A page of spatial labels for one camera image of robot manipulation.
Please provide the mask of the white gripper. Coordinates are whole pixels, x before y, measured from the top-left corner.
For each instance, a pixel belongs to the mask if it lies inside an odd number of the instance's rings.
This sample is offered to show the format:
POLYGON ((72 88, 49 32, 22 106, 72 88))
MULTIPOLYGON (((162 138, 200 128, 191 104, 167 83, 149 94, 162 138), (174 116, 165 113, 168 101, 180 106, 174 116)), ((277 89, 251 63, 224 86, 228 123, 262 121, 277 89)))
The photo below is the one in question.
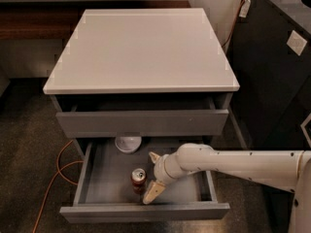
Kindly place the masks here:
POLYGON ((143 197, 143 203, 145 205, 152 203, 158 195, 164 191, 166 185, 175 182, 175 180, 171 178, 165 170, 166 155, 159 156, 157 153, 150 151, 149 157, 151 161, 155 163, 154 175, 157 182, 150 181, 143 197))

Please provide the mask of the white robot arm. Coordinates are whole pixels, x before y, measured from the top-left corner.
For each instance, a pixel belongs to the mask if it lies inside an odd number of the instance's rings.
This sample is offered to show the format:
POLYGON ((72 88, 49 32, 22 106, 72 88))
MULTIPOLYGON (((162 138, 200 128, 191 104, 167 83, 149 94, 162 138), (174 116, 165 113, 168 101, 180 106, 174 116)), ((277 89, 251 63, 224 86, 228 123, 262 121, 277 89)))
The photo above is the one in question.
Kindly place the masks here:
POLYGON ((153 202, 178 179, 203 171, 217 171, 294 194, 289 233, 311 233, 310 150, 214 150, 187 143, 175 152, 160 156, 150 153, 155 179, 143 198, 153 202))

